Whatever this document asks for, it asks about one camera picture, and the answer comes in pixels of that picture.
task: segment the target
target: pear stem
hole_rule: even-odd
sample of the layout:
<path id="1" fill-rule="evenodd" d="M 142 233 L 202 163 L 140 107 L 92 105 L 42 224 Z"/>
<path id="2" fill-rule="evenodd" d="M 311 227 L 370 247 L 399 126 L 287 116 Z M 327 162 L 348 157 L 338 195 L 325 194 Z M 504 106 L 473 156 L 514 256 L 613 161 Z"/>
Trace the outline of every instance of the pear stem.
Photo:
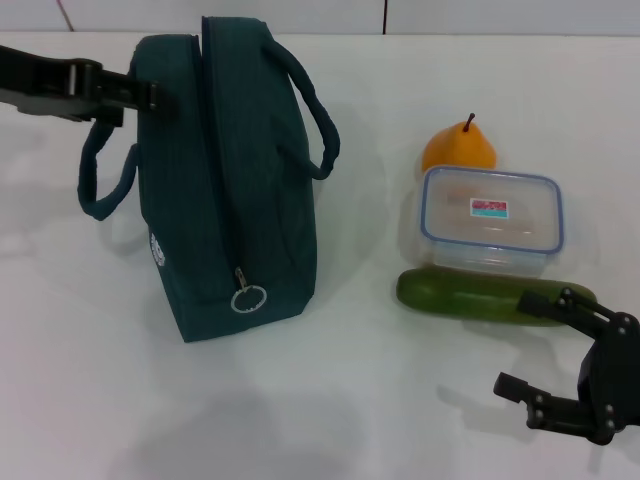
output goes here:
<path id="1" fill-rule="evenodd" d="M 467 120 L 467 123 L 465 124 L 464 128 L 462 129 L 463 132 L 468 132 L 469 131 L 469 125 L 471 125 L 471 121 L 476 118 L 476 114 L 472 113 L 471 115 L 469 115 L 469 120 Z"/>

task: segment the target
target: metal ring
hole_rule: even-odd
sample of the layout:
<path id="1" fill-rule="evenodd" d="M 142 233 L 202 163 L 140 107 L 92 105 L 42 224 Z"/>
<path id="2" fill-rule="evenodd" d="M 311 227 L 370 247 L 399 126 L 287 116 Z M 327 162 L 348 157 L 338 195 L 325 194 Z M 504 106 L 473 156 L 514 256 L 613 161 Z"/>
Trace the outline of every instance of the metal ring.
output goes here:
<path id="1" fill-rule="evenodd" d="M 251 289 L 255 289 L 255 290 L 258 290 L 259 292 L 261 292 L 262 293 L 262 298 L 255 305 L 255 307 L 251 307 L 251 308 L 248 308 L 246 310 L 240 310 L 238 307 L 236 307 L 236 300 L 238 299 L 238 297 L 240 296 L 241 293 L 246 293 L 247 291 L 249 291 Z M 267 301 L 267 291 L 264 288 L 259 287 L 257 285 L 249 285 L 248 287 L 242 288 L 242 289 L 238 290 L 236 293 L 233 294 L 233 297 L 231 298 L 231 309 L 236 313 L 253 313 L 256 310 L 258 310 L 260 307 L 262 307 L 262 305 L 264 305 L 264 303 L 266 301 Z"/>

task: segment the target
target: white table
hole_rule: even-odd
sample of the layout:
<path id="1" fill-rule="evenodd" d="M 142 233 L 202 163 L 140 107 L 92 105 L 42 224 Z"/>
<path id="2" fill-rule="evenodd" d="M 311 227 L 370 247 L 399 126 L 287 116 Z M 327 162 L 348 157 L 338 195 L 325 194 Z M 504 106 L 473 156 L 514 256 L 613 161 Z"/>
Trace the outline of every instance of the white table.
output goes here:
<path id="1" fill-rule="evenodd" d="M 0 34 L 125 72 L 138 34 Z M 76 200 L 88 124 L 0 106 L 0 478 L 631 479 L 640 428 L 602 449 L 533 432 L 492 393 L 504 371 L 574 397 L 590 342 L 394 300 L 411 265 L 414 166 L 470 111 L 504 169 L 565 195 L 568 246 L 545 276 L 640 314 L 640 39 L 283 36 L 341 132 L 317 189 L 319 274 L 298 318 L 183 344 L 137 192 L 97 223 Z M 100 159 L 112 187 L 135 115 Z M 320 140 L 311 129 L 315 158 Z"/>

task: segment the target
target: teal lunch bag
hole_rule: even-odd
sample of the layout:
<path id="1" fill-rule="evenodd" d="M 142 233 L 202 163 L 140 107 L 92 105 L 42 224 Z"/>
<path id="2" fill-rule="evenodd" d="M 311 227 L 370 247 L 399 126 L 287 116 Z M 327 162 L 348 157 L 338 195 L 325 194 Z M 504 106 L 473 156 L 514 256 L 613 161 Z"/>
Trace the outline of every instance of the teal lunch bag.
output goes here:
<path id="1" fill-rule="evenodd" d="M 113 127 L 94 124 L 78 197 L 103 220 L 138 171 L 151 250 L 185 342 L 300 314 L 313 296 L 317 247 L 311 180 L 327 178 L 338 132 L 296 58 L 254 19 L 205 18 L 191 35 L 144 38 L 130 75 L 157 82 L 170 115 L 140 112 L 113 192 L 96 199 L 96 155 Z M 290 79 L 325 151 L 309 159 Z"/>

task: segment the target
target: white wall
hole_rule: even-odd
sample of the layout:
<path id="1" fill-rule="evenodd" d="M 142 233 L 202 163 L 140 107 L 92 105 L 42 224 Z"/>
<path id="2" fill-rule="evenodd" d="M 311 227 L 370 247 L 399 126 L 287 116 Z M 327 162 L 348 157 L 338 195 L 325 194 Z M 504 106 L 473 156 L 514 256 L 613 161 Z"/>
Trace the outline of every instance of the white wall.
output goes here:
<path id="1" fill-rule="evenodd" d="M 640 35 L 640 0 L 389 0 L 387 33 Z"/>
<path id="2" fill-rule="evenodd" d="M 64 0 L 76 30 L 198 32 L 201 16 L 258 17 L 275 33 L 382 33 L 384 0 Z"/>
<path id="3" fill-rule="evenodd" d="M 66 30 L 55 0 L 0 0 L 0 30 Z"/>

